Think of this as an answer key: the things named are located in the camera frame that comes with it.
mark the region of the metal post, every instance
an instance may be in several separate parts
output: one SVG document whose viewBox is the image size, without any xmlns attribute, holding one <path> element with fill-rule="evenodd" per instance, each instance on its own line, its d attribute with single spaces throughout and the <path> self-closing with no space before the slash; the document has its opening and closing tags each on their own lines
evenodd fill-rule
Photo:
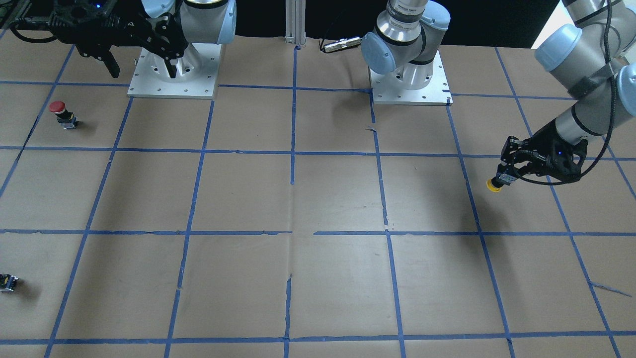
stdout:
<svg viewBox="0 0 636 358">
<path fill-rule="evenodd" d="M 305 0 L 286 0 L 287 33 L 285 41 L 305 46 Z"/>
</svg>

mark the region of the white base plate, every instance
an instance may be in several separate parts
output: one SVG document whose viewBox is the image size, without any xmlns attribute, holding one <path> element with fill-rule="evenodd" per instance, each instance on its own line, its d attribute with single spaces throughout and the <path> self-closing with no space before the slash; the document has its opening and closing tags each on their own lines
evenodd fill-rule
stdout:
<svg viewBox="0 0 636 358">
<path fill-rule="evenodd" d="M 152 53 L 141 50 L 135 75 L 130 81 L 128 97 L 214 99 L 216 79 L 221 63 L 221 47 L 215 43 L 192 44 L 201 55 L 202 67 L 190 78 L 171 81 L 155 73 Z"/>
<path fill-rule="evenodd" d="M 386 75 L 369 70 L 371 86 L 373 87 L 373 102 L 377 104 L 410 104 L 416 106 L 446 106 L 453 104 L 450 95 L 446 72 L 441 63 L 439 52 L 433 60 L 433 76 L 428 86 L 420 90 L 401 88 L 402 81 L 391 72 Z"/>
</svg>

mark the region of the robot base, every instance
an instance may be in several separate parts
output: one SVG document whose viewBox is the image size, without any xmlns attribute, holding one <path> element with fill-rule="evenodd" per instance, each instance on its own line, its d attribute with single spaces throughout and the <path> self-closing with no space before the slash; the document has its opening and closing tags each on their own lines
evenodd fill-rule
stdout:
<svg viewBox="0 0 636 358">
<path fill-rule="evenodd" d="M 130 81 L 128 97 L 214 99 L 222 45 L 192 45 L 200 55 L 198 59 L 201 66 L 196 73 L 186 73 L 181 78 L 178 75 L 175 79 L 155 73 L 155 55 L 142 49 L 135 75 Z"/>
<path fill-rule="evenodd" d="M 396 72 L 380 75 L 369 70 L 373 87 L 373 102 L 376 104 L 410 104 L 416 106 L 446 106 L 453 103 L 446 72 L 439 52 L 433 60 L 434 73 L 429 84 L 423 89 L 408 90 L 396 78 Z"/>
</svg>

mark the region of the grid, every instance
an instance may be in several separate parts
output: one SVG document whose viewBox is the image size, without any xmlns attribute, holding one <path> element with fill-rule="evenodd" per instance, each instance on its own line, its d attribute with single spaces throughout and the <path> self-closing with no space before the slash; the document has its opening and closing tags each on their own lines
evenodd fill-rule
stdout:
<svg viewBox="0 0 636 358">
<path fill-rule="evenodd" d="M 165 345 L 164 357 L 170 356 L 170 349 L 172 345 L 178 343 L 282 343 L 284 345 L 284 353 L 283 356 L 289 357 L 289 344 L 295 342 L 325 342 L 325 341 L 397 341 L 399 342 L 400 352 L 402 357 L 406 357 L 406 344 L 407 341 L 427 341 L 427 340 L 480 340 L 480 339 L 505 339 L 508 344 L 510 357 L 514 358 L 515 355 L 515 338 L 542 338 L 542 337 L 570 337 L 570 336 L 601 336 L 607 337 L 611 342 L 612 348 L 616 357 L 621 357 L 619 352 L 619 348 L 615 342 L 614 337 L 617 336 L 636 336 L 636 331 L 616 331 L 612 330 L 608 321 L 605 317 L 605 313 L 603 308 L 601 307 L 599 298 L 597 297 L 597 288 L 602 289 L 610 289 L 614 291 L 618 291 L 611 287 L 606 287 L 601 283 L 595 283 L 590 279 L 588 274 L 588 270 L 583 261 L 583 257 L 579 251 L 577 246 L 576 238 L 578 236 L 636 236 L 634 232 L 621 232 L 621 233 L 610 233 L 610 232 L 581 232 L 581 231 L 573 231 L 570 229 L 570 225 L 565 216 L 565 212 L 559 200 L 559 196 L 557 195 L 556 190 L 551 187 L 551 193 L 554 197 L 556 205 L 558 206 L 558 210 L 560 216 L 563 220 L 563 224 L 566 228 L 565 231 L 529 231 L 529 232 L 520 232 L 520 231 L 485 231 L 482 229 L 480 224 L 480 216 L 478 213 L 478 209 L 475 203 L 475 199 L 473 196 L 473 188 L 471 186 L 471 182 L 469 180 L 469 174 L 467 172 L 466 163 L 464 161 L 465 158 L 496 158 L 496 155 L 487 155 L 487 154 L 463 154 L 460 139 L 457 134 L 457 130 L 455 127 L 455 123 L 453 122 L 453 114 L 452 107 L 446 107 L 446 113 L 448 115 L 448 120 L 450 123 L 450 127 L 452 130 L 455 147 L 457 149 L 456 154 L 448 153 L 448 154 L 439 154 L 439 153 L 393 153 L 393 152 L 382 152 L 380 148 L 380 143 L 378 140 L 377 131 L 373 130 L 373 141 L 375 144 L 374 152 L 324 152 L 324 151 L 297 151 L 296 150 L 296 101 L 297 101 L 297 93 L 300 91 L 304 92 L 361 92 L 368 94 L 369 97 L 369 106 L 371 111 L 370 125 L 376 124 L 375 112 L 373 110 L 373 94 L 369 89 L 328 89 L 328 88 L 314 88 L 314 87 L 299 87 L 297 86 L 297 63 L 298 63 L 298 52 L 302 51 L 301 48 L 296 47 L 293 49 L 293 85 L 292 86 L 267 86 L 267 85 L 220 85 L 220 87 L 235 87 L 235 88 L 251 88 L 251 89 L 283 89 L 290 90 L 292 92 L 292 108 L 291 108 L 291 142 L 290 142 L 290 150 L 289 151 L 277 151 L 277 150 L 213 150 L 207 148 L 208 137 L 211 130 L 211 125 L 214 118 L 214 101 L 211 101 L 209 108 L 209 115 L 207 119 L 207 125 L 205 128 L 204 139 L 202 142 L 201 149 L 180 149 L 180 148 L 120 148 L 119 143 L 124 131 L 128 114 L 130 113 L 131 106 L 133 105 L 134 99 L 130 99 L 128 101 L 128 105 L 125 111 L 125 114 L 121 120 L 121 125 L 119 127 L 116 139 L 113 143 L 112 147 L 35 147 L 29 146 L 28 142 L 31 138 L 35 128 L 39 124 L 40 118 L 43 116 L 46 105 L 51 99 L 53 91 L 58 86 L 74 86 L 74 85 L 83 85 L 90 87 L 99 87 L 99 86 L 121 86 L 125 87 L 126 84 L 112 84 L 112 83 L 74 83 L 74 82 L 61 82 L 62 74 L 71 58 L 71 54 L 74 48 L 71 48 L 62 68 L 60 69 L 56 79 L 54 82 L 20 82 L 20 81 L 0 81 L 1 84 L 17 84 L 17 85 L 51 85 L 51 90 L 46 98 L 46 101 L 42 104 L 41 109 L 39 111 L 38 117 L 33 123 L 31 130 L 29 131 L 29 135 L 22 146 L 1 146 L 0 150 L 20 150 L 15 162 L 9 170 L 9 173 L 4 180 L 2 187 L 0 187 L 0 197 L 4 194 L 7 186 L 9 186 L 11 182 L 11 177 L 13 176 L 17 166 L 20 164 L 21 155 L 25 151 L 30 150 L 61 150 L 61 151 L 98 151 L 98 152 L 108 152 L 109 160 L 106 164 L 106 168 L 104 170 L 104 174 L 101 178 L 101 182 L 99 185 L 99 189 L 97 191 L 97 195 L 94 199 L 92 210 L 90 212 L 88 222 L 86 223 L 84 230 L 59 230 L 59 229 L 47 229 L 45 227 L 34 228 L 34 229 L 12 229 L 10 227 L 5 227 L 0 229 L 0 233 L 17 233 L 17 234 L 29 234 L 29 233 L 41 233 L 41 234 L 77 234 L 81 235 L 81 242 L 79 244 L 79 249 L 73 264 L 73 268 L 71 270 L 71 275 L 68 279 L 68 283 L 64 292 L 64 297 L 62 299 L 62 303 L 60 305 L 59 313 L 55 320 L 55 325 L 51 332 L 50 338 L 47 340 L 0 340 L 0 345 L 42 345 L 46 346 L 45 357 L 48 358 L 51 355 L 53 346 L 55 345 L 78 345 L 78 344 L 160 344 Z M 520 99 L 547 99 L 547 100 L 568 100 L 569 98 L 565 97 L 537 97 L 537 96 L 518 96 L 515 92 L 515 87 L 513 86 L 513 82 L 511 81 L 506 66 L 504 65 L 504 61 L 500 55 L 499 49 L 495 49 L 497 56 L 499 58 L 499 62 L 501 64 L 502 70 L 506 76 L 510 89 L 512 91 L 512 95 L 492 95 L 492 94 L 463 94 L 463 93 L 452 93 L 453 96 L 462 97 L 462 96 L 474 96 L 474 97 L 500 97 L 500 98 L 513 98 L 516 101 L 518 106 L 520 115 L 523 118 L 523 122 L 525 127 L 528 130 L 528 134 L 532 134 L 530 130 L 530 125 L 525 116 L 524 110 L 522 108 L 522 104 Z M 118 152 L 174 152 L 174 153 L 194 153 L 199 154 L 197 173 L 195 176 L 195 184 L 194 190 L 192 193 L 190 212 L 188 215 L 188 223 L 185 231 L 129 231 L 129 230 L 95 230 L 92 229 L 92 222 L 95 216 L 95 212 L 97 210 L 99 201 L 102 197 L 102 192 L 104 190 L 104 186 L 106 184 L 109 172 L 111 170 L 111 164 L 115 158 L 116 153 Z M 621 166 L 624 162 L 633 162 L 636 161 L 636 158 L 633 157 L 617 157 L 614 152 L 609 149 L 609 153 L 611 157 L 605 157 L 603 161 L 611 161 L 615 163 L 618 168 L 621 176 L 624 179 L 625 185 L 628 187 L 634 199 L 636 199 L 636 193 L 634 192 L 633 186 L 630 183 L 627 175 L 623 167 Z M 227 338 L 175 338 L 174 328 L 177 320 L 177 309 L 180 304 L 181 298 L 181 288 L 183 284 L 184 273 L 187 267 L 187 259 L 189 253 L 189 245 L 190 238 L 198 235 L 206 235 L 206 236 L 259 236 L 259 235 L 279 235 L 292 233 L 292 231 L 197 231 L 193 230 L 193 219 L 195 216 L 195 211 L 197 207 L 197 197 L 199 194 L 199 185 L 202 175 L 202 170 L 204 166 L 205 156 L 207 154 L 258 154 L 258 155 L 287 155 L 290 158 L 290 184 L 295 183 L 295 171 L 296 171 L 296 156 L 304 156 L 304 155 L 347 155 L 347 156 L 368 156 L 375 157 L 377 164 L 377 174 L 378 174 L 378 189 L 380 192 L 380 198 L 382 201 L 382 214 L 384 219 L 384 225 L 386 229 L 384 231 L 317 231 L 314 233 L 315 236 L 348 236 L 348 235 L 356 235 L 356 236 L 385 236 L 386 237 L 386 245 L 388 249 L 389 256 L 389 266 L 391 269 L 391 280 L 392 280 L 392 288 L 393 288 L 393 298 L 395 304 L 396 311 L 396 324 L 397 324 L 397 335 L 380 335 L 380 336 L 308 336 L 302 338 L 294 338 L 290 337 L 290 325 L 291 325 L 291 317 L 290 310 L 293 309 L 291 306 L 291 293 L 292 293 L 292 284 L 293 277 L 289 277 L 285 287 L 286 293 L 286 314 L 284 317 L 285 320 L 285 333 L 283 336 L 279 337 L 227 337 Z M 385 195 L 385 186 L 384 186 L 384 176 L 382 172 L 382 159 L 384 157 L 447 157 L 447 158 L 457 158 L 459 164 L 461 166 L 461 171 L 463 174 L 463 178 L 466 181 L 466 190 L 468 194 L 468 198 L 471 205 L 471 210 L 473 214 L 474 223 L 476 225 L 476 231 L 395 231 L 389 229 L 389 220 L 387 212 L 387 202 Z M 65 312 L 66 304 L 69 299 L 69 295 L 73 288 L 73 283 L 75 279 L 76 272 L 78 270 L 78 266 L 80 264 L 80 259 L 83 254 L 83 249 L 85 247 L 85 243 L 89 235 L 142 235 L 142 234 L 152 234 L 152 235 L 180 235 L 184 236 L 183 241 L 183 258 L 179 268 L 178 281 L 177 281 L 177 289 L 175 291 L 174 296 L 174 304 L 172 313 L 170 316 L 170 325 L 169 325 L 169 333 L 166 338 L 140 338 L 140 339 L 125 339 L 125 338 L 93 338 L 93 339 L 60 339 L 57 338 L 58 329 L 60 327 L 60 323 L 62 321 L 62 317 Z M 492 282 L 492 288 L 497 300 L 497 305 L 499 307 L 499 313 L 501 315 L 501 322 L 503 324 L 504 332 L 503 333 L 471 333 L 471 334 L 405 334 L 402 323 L 402 313 L 400 306 L 400 298 L 399 298 L 399 290 L 398 290 L 398 277 L 396 274 L 396 263 L 394 258 L 393 251 L 393 239 L 396 236 L 477 236 L 480 239 L 481 249 L 483 250 L 483 255 L 486 260 L 488 266 L 488 272 L 490 275 L 490 280 Z M 583 275 L 588 282 L 590 294 L 594 300 L 594 303 L 597 307 L 598 314 L 602 319 L 605 330 L 603 331 L 547 331 L 547 332 L 514 332 L 511 331 L 508 325 L 508 319 L 506 316 L 506 310 L 504 309 L 504 303 L 501 297 L 501 293 L 499 290 L 499 285 L 497 283 L 496 272 L 494 266 L 491 261 L 491 255 L 487 245 L 487 236 L 564 236 L 570 239 L 572 244 L 572 249 L 576 253 L 576 257 L 580 264 Z"/>
</svg>

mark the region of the red button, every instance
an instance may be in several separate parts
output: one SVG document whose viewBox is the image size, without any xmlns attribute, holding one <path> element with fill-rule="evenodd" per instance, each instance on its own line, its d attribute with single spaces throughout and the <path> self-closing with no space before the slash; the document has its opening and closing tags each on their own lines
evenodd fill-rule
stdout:
<svg viewBox="0 0 636 358">
<path fill-rule="evenodd" d="M 64 104 L 64 102 L 62 101 L 55 101 L 48 105 L 48 110 L 50 110 L 53 113 L 63 112 L 64 108 L 66 108 L 66 104 Z"/>
</svg>

